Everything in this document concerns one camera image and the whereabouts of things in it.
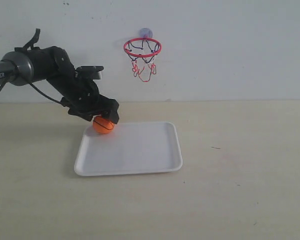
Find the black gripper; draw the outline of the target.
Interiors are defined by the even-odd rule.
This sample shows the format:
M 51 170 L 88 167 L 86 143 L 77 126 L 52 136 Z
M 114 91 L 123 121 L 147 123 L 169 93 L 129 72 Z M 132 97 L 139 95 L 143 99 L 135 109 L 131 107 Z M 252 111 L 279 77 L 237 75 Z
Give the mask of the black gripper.
M 68 87 L 60 101 L 68 107 L 68 114 L 91 122 L 95 116 L 101 116 L 114 124 L 119 122 L 119 103 L 100 94 L 92 79 L 81 78 L 75 73 L 73 85 Z

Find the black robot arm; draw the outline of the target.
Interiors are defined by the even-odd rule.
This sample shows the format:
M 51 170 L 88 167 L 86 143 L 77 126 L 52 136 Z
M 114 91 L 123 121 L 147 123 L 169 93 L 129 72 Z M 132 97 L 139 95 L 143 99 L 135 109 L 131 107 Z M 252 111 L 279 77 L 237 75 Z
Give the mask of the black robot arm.
M 15 86 L 30 85 L 50 101 L 54 99 L 39 90 L 34 83 L 46 80 L 62 98 L 55 103 L 66 107 L 68 114 L 88 122 L 100 116 L 114 124 L 119 122 L 119 103 L 100 94 L 95 83 L 101 79 L 103 66 L 74 67 L 67 52 L 60 47 L 40 48 L 41 30 L 22 47 L 6 53 L 0 60 L 0 92 L 10 83 Z

